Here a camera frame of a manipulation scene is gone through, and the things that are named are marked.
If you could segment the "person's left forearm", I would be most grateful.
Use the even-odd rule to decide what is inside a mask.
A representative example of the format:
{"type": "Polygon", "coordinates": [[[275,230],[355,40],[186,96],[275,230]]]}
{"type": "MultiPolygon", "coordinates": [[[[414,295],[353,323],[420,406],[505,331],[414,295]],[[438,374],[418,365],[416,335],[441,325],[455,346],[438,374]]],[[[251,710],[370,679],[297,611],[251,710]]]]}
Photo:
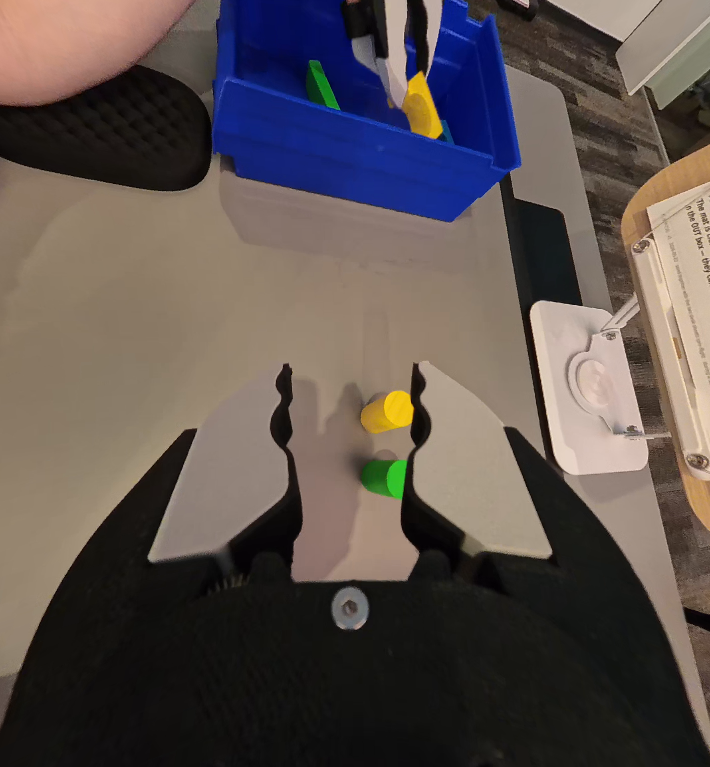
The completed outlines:
{"type": "Polygon", "coordinates": [[[61,101],[125,72],[193,1],[0,1],[0,106],[61,101]]]}

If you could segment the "green cylinder block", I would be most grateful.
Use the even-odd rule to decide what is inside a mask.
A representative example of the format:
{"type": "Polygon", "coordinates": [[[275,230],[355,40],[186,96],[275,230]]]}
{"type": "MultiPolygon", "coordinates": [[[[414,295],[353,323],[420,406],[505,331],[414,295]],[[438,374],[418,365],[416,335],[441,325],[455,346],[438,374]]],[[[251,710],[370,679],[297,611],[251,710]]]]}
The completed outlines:
{"type": "Polygon", "coordinates": [[[404,459],[372,459],[362,468],[361,485],[372,494],[401,500],[407,476],[404,459]]]}

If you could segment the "blue plastic bin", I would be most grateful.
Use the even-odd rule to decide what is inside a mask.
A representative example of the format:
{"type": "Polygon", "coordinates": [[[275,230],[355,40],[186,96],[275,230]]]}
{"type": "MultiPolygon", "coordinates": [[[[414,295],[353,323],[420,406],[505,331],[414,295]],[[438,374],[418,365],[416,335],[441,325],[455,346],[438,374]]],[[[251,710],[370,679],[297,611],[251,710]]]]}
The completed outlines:
{"type": "Polygon", "coordinates": [[[444,2],[428,87],[455,145],[421,137],[356,62],[340,2],[221,2],[212,144],[239,177],[452,222],[522,164],[495,16],[444,2]],[[307,98],[322,63],[341,110],[307,98]]]}

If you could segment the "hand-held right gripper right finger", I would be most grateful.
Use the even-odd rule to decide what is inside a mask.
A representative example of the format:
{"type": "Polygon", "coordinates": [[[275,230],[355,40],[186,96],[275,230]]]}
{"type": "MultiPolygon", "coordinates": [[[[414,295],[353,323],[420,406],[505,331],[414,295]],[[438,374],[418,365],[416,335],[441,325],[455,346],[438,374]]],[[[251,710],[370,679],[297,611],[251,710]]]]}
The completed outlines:
{"type": "Polygon", "coordinates": [[[547,561],[552,547],[498,415],[426,360],[413,365],[410,397],[408,541],[454,566],[484,552],[547,561]]]}

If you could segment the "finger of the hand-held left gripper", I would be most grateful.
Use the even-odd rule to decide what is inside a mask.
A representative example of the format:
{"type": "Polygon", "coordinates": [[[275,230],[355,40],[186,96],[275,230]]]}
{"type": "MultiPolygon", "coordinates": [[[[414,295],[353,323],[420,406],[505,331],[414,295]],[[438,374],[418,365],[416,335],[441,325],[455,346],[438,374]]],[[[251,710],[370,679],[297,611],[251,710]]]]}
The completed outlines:
{"type": "Polygon", "coordinates": [[[406,30],[409,20],[406,1],[384,1],[387,18],[385,37],[350,38],[356,61],[379,77],[390,107],[401,109],[407,93],[406,30]]]}
{"type": "Polygon", "coordinates": [[[442,24],[444,1],[412,1],[412,40],[416,50],[416,68],[428,75],[434,60],[442,24]]]}

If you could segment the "green wooden block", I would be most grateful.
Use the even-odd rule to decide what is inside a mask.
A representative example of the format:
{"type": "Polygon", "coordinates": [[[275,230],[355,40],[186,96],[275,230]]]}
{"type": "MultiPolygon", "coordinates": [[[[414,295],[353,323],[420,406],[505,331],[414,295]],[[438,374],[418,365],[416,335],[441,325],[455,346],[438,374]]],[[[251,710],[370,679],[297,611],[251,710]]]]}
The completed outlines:
{"type": "Polygon", "coordinates": [[[314,59],[308,61],[305,75],[305,88],[307,98],[312,103],[331,110],[341,110],[340,104],[334,95],[331,84],[320,61],[314,59]]]}

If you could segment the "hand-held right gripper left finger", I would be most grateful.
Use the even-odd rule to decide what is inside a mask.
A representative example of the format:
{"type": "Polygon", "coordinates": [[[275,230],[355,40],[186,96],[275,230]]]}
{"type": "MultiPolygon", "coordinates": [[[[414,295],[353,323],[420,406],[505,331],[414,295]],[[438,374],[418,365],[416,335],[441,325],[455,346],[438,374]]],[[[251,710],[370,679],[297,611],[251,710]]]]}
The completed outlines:
{"type": "Polygon", "coordinates": [[[303,512],[290,406],[292,368],[267,370],[223,400],[197,428],[159,529],[152,564],[213,559],[247,572],[274,552],[290,567],[303,512]]]}

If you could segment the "yellow cylinder block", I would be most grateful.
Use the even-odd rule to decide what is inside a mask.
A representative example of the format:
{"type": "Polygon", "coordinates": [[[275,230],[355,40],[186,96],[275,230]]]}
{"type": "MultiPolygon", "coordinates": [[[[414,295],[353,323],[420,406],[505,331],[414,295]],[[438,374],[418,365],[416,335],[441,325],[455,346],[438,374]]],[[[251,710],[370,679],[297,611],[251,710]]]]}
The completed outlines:
{"type": "Polygon", "coordinates": [[[370,434],[380,434],[410,427],[414,417],[411,396],[404,390],[393,390],[372,398],[361,410],[361,426],[370,434]]]}

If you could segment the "yellow arch block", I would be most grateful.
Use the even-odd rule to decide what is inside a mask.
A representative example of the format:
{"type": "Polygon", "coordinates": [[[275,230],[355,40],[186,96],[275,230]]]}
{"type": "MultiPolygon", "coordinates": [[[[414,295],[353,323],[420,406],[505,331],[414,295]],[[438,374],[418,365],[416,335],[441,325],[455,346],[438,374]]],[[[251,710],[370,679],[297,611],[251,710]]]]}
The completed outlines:
{"type": "Polygon", "coordinates": [[[422,71],[408,81],[401,109],[413,133],[429,139],[438,139],[443,135],[443,124],[422,71]]]}

